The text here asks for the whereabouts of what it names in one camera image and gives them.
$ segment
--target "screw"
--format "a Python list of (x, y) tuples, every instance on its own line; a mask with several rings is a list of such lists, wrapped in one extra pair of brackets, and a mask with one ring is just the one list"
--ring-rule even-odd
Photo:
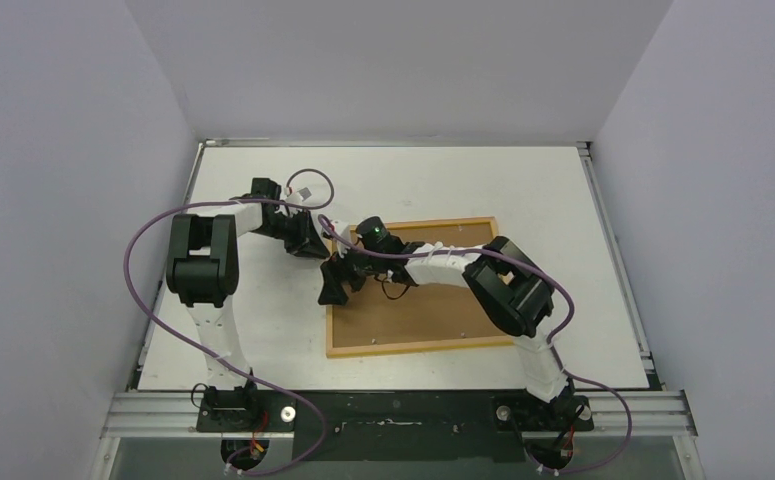
[(590, 407), (587, 405), (584, 405), (584, 409), (581, 411), (581, 413), (578, 415), (578, 418), (584, 420), (585, 422), (590, 420), (590, 418), (593, 416), (593, 412), (590, 411)]
[(503, 422), (507, 422), (511, 418), (511, 409), (507, 405), (502, 405), (496, 409), (496, 418)]
[(293, 407), (284, 407), (281, 409), (281, 420), (290, 423), (296, 418), (296, 409)]

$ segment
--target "white table surface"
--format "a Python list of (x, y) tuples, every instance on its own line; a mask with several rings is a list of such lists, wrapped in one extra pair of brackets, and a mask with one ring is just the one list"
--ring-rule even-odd
[[(314, 167), (334, 181), (330, 218), (385, 223), (494, 216), (513, 240), (573, 296), (577, 312), (558, 348), (573, 373), (616, 388), (646, 387), (626, 311), (587, 179), (573, 147), (219, 147), (205, 149), (192, 201), (248, 192), (252, 177), (286, 183)], [(327, 197), (316, 175), (300, 176), (313, 203)], [(325, 356), (325, 307), (319, 260), (294, 258), (278, 240), (239, 241), (234, 309), (243, 351), (256, 375), (292, 389), (522, 388), (514, 347), (360, 358)], [(560, 294), (548, 331), (566, 314)], [(159, 316), (187, 336), (196, 329), (177, 296), (164, 291)], [(154, 330), (141, 390), (190, 389), (204, 382), (203, 355)]]

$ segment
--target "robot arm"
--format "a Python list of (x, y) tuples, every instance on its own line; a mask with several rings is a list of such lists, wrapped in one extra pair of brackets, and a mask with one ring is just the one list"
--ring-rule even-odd
[[(280, 195), (280, 185), (267, 178), (255, 178), (251, 192), (242, 198), (279, 200)], [(307, 190), (300, 190), (286, 200), (300, 204), (308, 196)], [(231, 295), (240, 280), (237, 238), (248, 232), (283, 240), (286, 251), (297, 257), (324, 259), (329, 255), (310, 212), (304, 210), (244, 203), (173, 218), (166, 286), (186, 306), (202, 345), (245, 372), (251, 369), (240, 347)], [(242, 378), (213, 358), (206, 361), (208, 385), (242, 385)]]
[[(405, 243), (392, 235), (378, 217), (362, 221), (356, 231), (364, 248), (378, 253), (426, 254), (443, 248), (439, 242), (435, 245)], [(499, 236), (487, 245), (474, 248), (494, 251), (536, 266), (507, 237)], [(352, 292), (356, 292), (363, 287), (366, 277), (375, 275), (413, 287), (440, 283), (469, 288), (490, 321), (514, 337), (528, 392), (550, 402), (567, 386), (567, 376), (558, 366), (549, 345), (542, 335), (537, 335), (537, 327), (552, 313), (554, 289), (531, 272), (477, 253), (394, 260), (354, 250), (334, 253), (323, 262), (321, 271), (321, 305), (345, 305), (349, 296), (343, 284), (348, 283)]]

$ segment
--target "cable tie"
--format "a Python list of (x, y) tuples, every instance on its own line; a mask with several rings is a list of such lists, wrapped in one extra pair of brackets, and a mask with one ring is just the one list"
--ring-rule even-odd
[(431, 246), (431, 250), (428, 251), (428, 256), (425, 257), (425, 263), (428, 263), (431, 261), (431, 257), (434, 256), (434, 252), (437, 250), (440, 250), (443, 248), (443, 242), (437, 242), (434, 245)]

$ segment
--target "wooden frame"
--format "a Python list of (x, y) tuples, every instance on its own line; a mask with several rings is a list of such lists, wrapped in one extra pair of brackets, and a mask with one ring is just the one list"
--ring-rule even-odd
[[(425, 227), (451, 227), (465, 225), (489, 225), (492, 236), (499, 234), (499, 228), (494, 217), (473, 217), (457, 218), (448, 220), (429, 220), (416, 222), (397, 222), (388, 223), (385, 226), (391, 231), (401, 231), (403, 229), (418, 229)], [(333, 251), (334, 242), (329, 249)], [(329, 305), (326, 308), (326, 356), (328, 358), (342, 358), (365, 355), (389, 355), (397, 353), (426, 352), (434, 350), (447, 350), (457, 348), (476, 348), (476, 347), (494, 347), (512, 345), (510, 336), (502, 334), (487, 337), (472, 337), (459, 339), (443, 339), (433, 341), (391, 343), (385, 345), (361, 345), (361, 346), (334, 346), (334, 307)]]

